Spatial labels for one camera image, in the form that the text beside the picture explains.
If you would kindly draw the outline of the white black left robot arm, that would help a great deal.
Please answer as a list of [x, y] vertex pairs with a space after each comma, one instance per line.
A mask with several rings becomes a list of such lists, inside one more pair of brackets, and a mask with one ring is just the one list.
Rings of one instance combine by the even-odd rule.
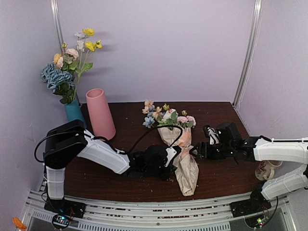
[[59, 214], [69, 210], [64, 199], [64, 176], [67, 165], [76, 157], [104, 166], [129, 178], [157, 177], [167, 180], [175, 171], [173, 160], [181, 153], [174, 143], [167, 147], [151, 145], [145, 151], [128, 152], [113, 147], [107, 138], [95, 137], [84, 123], [73, 120], [48, 131], [43, 164], [46, 170], [47, 195]]

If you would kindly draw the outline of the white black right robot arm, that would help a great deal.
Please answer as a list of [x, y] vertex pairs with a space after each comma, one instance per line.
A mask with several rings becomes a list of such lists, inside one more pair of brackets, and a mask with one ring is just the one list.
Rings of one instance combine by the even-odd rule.
[[297, 162], [301, 166], [278, 178], [266, 180], [250, 194], [247, 209], [257, 212], [265, 202], [280, 195], [308, 187], [308, 139], [276, 140], [264, 136], [220, 138], [199, 142], [191, 150], [197, 159], [220, 160], [232, 157], [235, 161]]

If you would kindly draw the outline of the beige pink wrapping paper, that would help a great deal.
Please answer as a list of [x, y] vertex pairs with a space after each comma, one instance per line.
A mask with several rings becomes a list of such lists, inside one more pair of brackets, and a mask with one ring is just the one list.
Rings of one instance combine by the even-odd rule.
[[194, 195], [199, 168], [195, 158], [190, 155], [192, 146], [192, 133], [190, 128], [180, 129], [160, 128], [158, 130], [162, 141], [167, 145], [177, 145], [181, 148], [181, 153], [173, 160], [173, 165], [177, 168], [175, 175], [180, 190], [184, 196]]

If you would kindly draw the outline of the flower bunch pink blue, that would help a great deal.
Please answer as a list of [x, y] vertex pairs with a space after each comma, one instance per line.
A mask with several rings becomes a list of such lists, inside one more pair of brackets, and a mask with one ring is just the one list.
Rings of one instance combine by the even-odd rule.
[[146, 115], [142, 123], [146, 128], [153, 128], [155, 123], [159, 127], [166, 125], [179, 126], [181, 128], [194, 128], [196, 120], [189, 116], [186, 110], [179, 114], [176, 109], [170, 108], [166, 103], [160, 107], [155, 107], [153, 101], [145, 100], [142, 113]]

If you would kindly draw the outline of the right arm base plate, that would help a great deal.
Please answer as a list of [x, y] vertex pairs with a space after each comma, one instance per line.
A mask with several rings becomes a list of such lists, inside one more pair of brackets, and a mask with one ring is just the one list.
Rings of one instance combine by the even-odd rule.
[[247, 216], [250, 214], [262, 212], [264, 209], [270, 209], [270, 201], [247, 199], [230, 203], [231, 212], [234, 218]]

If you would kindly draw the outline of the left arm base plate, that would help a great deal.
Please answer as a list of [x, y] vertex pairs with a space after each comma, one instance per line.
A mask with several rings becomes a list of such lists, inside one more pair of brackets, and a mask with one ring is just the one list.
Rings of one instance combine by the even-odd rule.
[[69, 200], [50, 200], [45, 203], [44, 209], [68, 217], [83, 218], [86, 204]]

